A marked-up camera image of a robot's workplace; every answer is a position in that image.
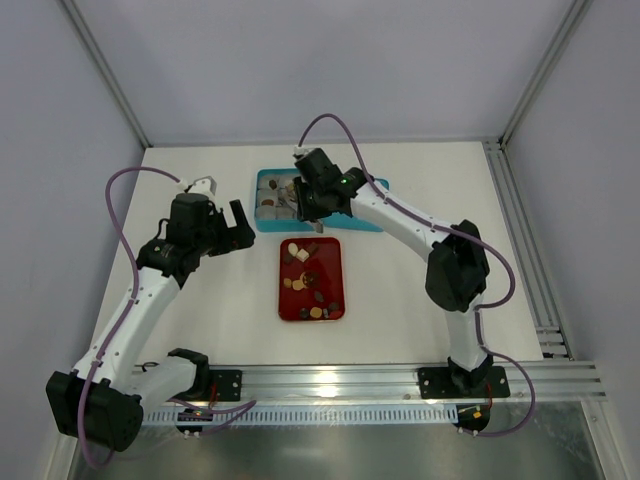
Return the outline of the stainless steel tongs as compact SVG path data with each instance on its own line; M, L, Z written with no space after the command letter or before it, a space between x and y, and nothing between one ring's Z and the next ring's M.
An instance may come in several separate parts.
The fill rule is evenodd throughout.
M294 217L297 217L298 216L298 199L297 199L296 190L288 191L286 189L287 185L292 183L294 184L293 181L289 181L280 190L280 199L294 212ZM306 220L306 223L310 225L316 233L322 234L324 232L324 223L321 220Z

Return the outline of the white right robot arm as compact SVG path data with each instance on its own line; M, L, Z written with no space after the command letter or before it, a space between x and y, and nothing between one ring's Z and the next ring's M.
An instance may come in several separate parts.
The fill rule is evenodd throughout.
M492 356L478 340L474 308L490 272L486 254L471 241L476 225L440 226L399 200L380 182L353 167L343 172L320 148L294 150L297 217L317 222L333 214L366 221L410 248L426 263L425 291L445 314L450 382L463 396L486 391Z

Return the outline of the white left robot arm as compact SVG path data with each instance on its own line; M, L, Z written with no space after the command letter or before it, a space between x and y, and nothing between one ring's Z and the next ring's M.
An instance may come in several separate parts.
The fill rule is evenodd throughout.
M229 205L233 226L205 194L181 193L173 199L164 237L140 249L133 283L105 330L70 372L56 371L46 384L62 434L123 452L137 437L144 414L172 398L207 396L211 375L202 353L175 348L139 379L133 369L158 320L202 258L254 244L255 232L240 200Z

